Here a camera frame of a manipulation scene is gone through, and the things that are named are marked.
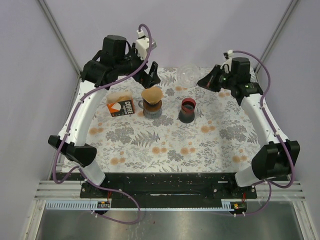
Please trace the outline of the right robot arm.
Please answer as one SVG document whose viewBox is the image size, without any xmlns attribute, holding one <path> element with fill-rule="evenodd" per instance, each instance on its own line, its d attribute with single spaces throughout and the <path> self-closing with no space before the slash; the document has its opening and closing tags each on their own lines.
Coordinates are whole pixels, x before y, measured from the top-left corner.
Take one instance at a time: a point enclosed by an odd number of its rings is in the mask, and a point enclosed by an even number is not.
<svg viewBox="0 0 320 240">
<path fill-rule="evenodd" d="M 212 92 L 229 90 L 238 105 L 248 115 L 258 136 L 261 149 L 251 165 L 237 172 L 235 181 L 228 184 L 228 194 L 239 198 L 246 187 L 263 181 L 292 175 L 300 145 L 280 129 L 265 100 L 265 92 L 251 80 L 251 63 L 246 57 L 233 57 L 213 69 L 197 82 L 201 88 Z"/>
</svg>

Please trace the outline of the grey glass carafe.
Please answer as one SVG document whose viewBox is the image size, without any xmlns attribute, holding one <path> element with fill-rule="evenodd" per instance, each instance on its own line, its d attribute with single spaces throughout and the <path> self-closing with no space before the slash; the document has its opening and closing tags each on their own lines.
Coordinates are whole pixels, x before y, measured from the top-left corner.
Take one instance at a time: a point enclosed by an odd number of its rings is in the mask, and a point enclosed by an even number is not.
<svg viewBox="0 0 320 240">
<path fill-rule="evenodd" d="M 162 115 L 162 100 L 151 105 L 143 99 L 138 102 L 138 106 L 143 109 L 143 115 L 147 119 L 157 119 Z"/>
</svg>

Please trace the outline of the dark grey red-rimmed cup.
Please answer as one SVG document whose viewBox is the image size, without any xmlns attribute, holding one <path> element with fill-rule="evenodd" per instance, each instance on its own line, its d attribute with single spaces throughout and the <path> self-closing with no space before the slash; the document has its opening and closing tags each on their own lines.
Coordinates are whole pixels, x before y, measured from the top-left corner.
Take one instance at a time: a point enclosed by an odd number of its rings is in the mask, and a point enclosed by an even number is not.
<svg viewBox="0 0 320 240">
<path fill-rule="evenodd" d="M 189 124 L 195 119 L 196 102 L 193 98 L 187 97 L 181 102 L 181 109 L 178 119 L 185 124 Z"/>
</svg>

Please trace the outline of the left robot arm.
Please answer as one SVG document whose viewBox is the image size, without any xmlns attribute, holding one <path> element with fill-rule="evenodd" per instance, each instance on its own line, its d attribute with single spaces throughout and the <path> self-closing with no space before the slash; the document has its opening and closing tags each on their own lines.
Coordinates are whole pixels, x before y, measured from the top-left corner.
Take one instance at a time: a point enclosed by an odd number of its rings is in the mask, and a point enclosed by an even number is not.
<svg viewBox="0 0 320 240">
<path fill-rule="evenodd" d="M 98 198 L 107 195 L 105 173 L 96 161 L 97 149 L 86 143 L 92 118 L 111 86 L 133 78 L 145 89 L 160 83 L 158 64 L 154 61 L 146 72 L 148 58 L 156 42 L 143 33 L 129 44 L 125 37 L 108 35 L 102 49 L 89 60 L 81 72 L 77 98 L 58 135 L 50 135 L 48 144 L 75 163 L 75 167 L 91 181 L 91 192 Z"/>
</svg>

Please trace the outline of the clear plastic dripper cone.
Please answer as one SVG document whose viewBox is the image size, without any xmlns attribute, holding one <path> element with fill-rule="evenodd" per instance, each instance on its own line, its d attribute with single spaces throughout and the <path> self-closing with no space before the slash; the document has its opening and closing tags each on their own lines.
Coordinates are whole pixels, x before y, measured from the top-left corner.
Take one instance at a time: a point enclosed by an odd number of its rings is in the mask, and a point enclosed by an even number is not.
<svg viewBox="0 0 320 240">
<path fill-rule="evenodd" d="M 176 80 L 184 88 L 192 88 L 201 78 L 201 71 L 195 64 L 187 64 L 177 68 Z"/>
</svg>

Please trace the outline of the brown paper coffee filter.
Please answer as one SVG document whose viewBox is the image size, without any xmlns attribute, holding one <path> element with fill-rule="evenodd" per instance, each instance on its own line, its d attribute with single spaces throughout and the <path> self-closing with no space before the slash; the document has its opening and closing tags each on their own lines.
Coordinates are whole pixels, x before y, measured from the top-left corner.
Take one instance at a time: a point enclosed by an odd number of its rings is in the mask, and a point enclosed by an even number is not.
<svg viewBox="0 0 320 240">
<path fill-rule="evenodd" d="M 153 86 L 153 87 L 144 89 L 141 92 L 141 97 L 150 105 L 155 105 L 164 97 L 164 95 L 161 88 L 157 86 Z"/>
</svg>

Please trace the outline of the orange coffee filter box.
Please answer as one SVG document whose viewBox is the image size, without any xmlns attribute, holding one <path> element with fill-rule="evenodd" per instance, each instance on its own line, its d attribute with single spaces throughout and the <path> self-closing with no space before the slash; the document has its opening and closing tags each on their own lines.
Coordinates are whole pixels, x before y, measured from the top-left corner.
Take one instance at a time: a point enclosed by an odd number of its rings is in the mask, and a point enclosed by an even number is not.
<svg viewBox="0 0 320 240">
<path fill-rule="evenodd" d="M 132 115 L 135 113 L 136 110 L 135 110 L 133 95 L 130 100 L 119 101 L 119 102 L 109 102 L 108 96 L 110 94 L 106 96 L 106 106 L 112 117 Z"/>
</svg>

